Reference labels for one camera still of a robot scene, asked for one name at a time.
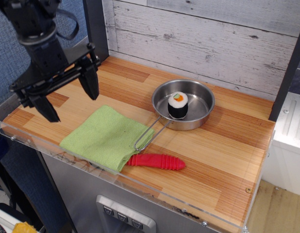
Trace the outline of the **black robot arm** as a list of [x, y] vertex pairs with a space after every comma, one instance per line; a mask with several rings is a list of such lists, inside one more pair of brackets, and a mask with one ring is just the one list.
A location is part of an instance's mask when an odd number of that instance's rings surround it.
[[17, 41], [29, 54], [31, 63], [11, 85], [24, 107], [36, 108], [49, 122], [59, 116], [47, 95], [78, 79], [92, 99], [99, 95], [97, 70], [101, 64], [94, 44], [64, 49], [54, 18], [61, 14], [77, 20], [59, 9], [58, 0], [0, 0], [0, 11], [12, 23]]

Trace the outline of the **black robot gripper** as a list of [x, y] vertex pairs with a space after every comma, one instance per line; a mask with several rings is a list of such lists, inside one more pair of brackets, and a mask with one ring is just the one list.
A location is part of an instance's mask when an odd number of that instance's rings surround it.
[[67, 49], [58, 41], [39, 45], [32, 51], [29, 67], [10, 85], [10, 91], [16, 93], [23, 106], [34, 106], [49, 122], [59, 122], [56, 110], [46, 97], [48, 94], [79, 79], [92, 100], [99, 96], [97, 70], [101, 63], [94, 49], [93, 43]]

